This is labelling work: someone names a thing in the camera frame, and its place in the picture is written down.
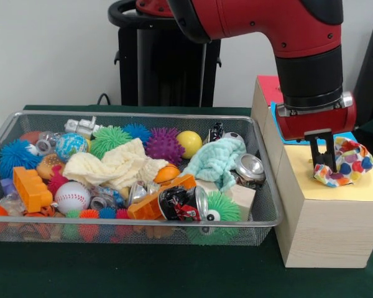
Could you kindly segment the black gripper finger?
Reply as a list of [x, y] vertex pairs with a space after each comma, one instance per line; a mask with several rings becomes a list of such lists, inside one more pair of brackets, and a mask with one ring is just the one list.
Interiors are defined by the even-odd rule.
[[326, 153], [325, 165], [328, 166], [332, 172], [336, 172], [336, 160], [334, 151], [334, 137], [332, 133], [325, 133]]
[[323, 154], [319, 151], [317, 138], [315, 136], [309, 136], [309, 143], [311, 149], [311, 157], [313, 160], [313, 166], [324, 165], [325, 161], [323, 159]]

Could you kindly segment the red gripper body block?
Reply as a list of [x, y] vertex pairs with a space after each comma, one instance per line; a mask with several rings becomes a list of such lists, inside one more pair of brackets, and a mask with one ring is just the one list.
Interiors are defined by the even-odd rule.
[[317, 112], [313, 114], [281, 117], [275, 104], [275, 121], [278, 131], [286, 142], [303, 140], [306, 132], [314, 130], [330, 130], [333, 134], [350, 132], [356, 122], [356, 103], [352, 106]]

